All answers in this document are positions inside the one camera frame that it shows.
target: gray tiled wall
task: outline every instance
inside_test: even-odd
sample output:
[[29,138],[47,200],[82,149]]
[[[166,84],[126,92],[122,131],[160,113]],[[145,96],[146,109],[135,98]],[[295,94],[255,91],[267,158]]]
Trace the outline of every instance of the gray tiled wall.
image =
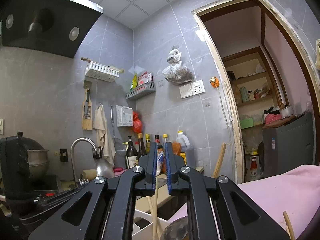
[[[111,130],[110,106],[128,106],[124,93],[130,89],[133,74],[132,30],[101,16],[91,28],[73,59],[28,49],[0,48],[0,118],[4,118],[4,135],[23,131],[25,137],[38,141],[49,150],[49,173],[62,179],[72,178],[71,163],[61,163],[54,151],[70,149],[78,137],[96,142],[95,131],[84,131],[81,125],[84,100],[84,68],[88,57],[105,65],[125,69],[113,83],[92,81],[93,111],[102,103]],[[119,128],[116,136],[126,140],[130,129]],[[94,168],[89,144],[75,148],[77,173]]]
[[[219,94],[209,83],[219,76],[205,42],[196,35],[198,30],[191,11],[217,0],[176,0],[151,15],[134,29],[134,65],[152,71],[156,93],[136,101],[137,111],[145,124],[144,132],[169,133],[171,140],[178,130],[188,135],[195,147],[199,165],[206,175],[213,172],[222,142],[228,144],[221,174],[233,178],[234,139],[230,124],[226,124]],[[304,0],[269,0],[290,22],[315,62],[315,40],[320,25]],[[181,99],[179,87],[167,82],[161,71],[168,66],[166,58],[171,47],[182,52],[182,61],[202,79],[205,93]],[[228,106],[220,89],[224,111],[229,123]]]

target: gray plastic basket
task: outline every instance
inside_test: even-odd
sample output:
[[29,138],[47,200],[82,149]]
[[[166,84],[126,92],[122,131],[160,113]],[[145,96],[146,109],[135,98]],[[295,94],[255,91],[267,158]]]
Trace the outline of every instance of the gray plastic basket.
[[150,93],[156,91],[156,86],[154,82],[149,82],[147,84],[142,84],[130,92],[125,94],[125,98],[128,100],[136,100],[138,98],[144,97]]

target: wall-mounted basket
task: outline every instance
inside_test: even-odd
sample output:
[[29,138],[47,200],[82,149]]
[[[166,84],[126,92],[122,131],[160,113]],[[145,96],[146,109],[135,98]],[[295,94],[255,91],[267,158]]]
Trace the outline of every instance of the wall-mounted basket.
[[125,94],[125,98],[128,100],[136,100],[138,98],[144,97],[150,93],[156,91],[156,86],[154,82],[149,82],[142,84],[135,89],[130,90],[130,92]]
[[115,81],[120,75],[120,71],[109,66],[91,61],[85,69],[85,76],[101,79],[108,82]]

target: pink tablecloth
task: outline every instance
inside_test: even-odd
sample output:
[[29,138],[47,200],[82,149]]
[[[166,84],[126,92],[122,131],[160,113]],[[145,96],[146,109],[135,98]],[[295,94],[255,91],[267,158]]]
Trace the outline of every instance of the pink tablecloth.
[[[282,175],[238,185],[270,217],[285,229],[286,211],[297,238],[320,206],[320,167],[302,165]],[[168,221],[187,215],[183,205]]]

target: gray refrigerator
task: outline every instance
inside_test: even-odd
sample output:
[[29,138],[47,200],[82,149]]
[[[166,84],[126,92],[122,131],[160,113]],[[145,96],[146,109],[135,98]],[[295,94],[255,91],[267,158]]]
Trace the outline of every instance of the gray refrigerator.
[[303,164],[312,164],[312,114],[298,115],[277,128],[264,128],[264,177],[283,174]]

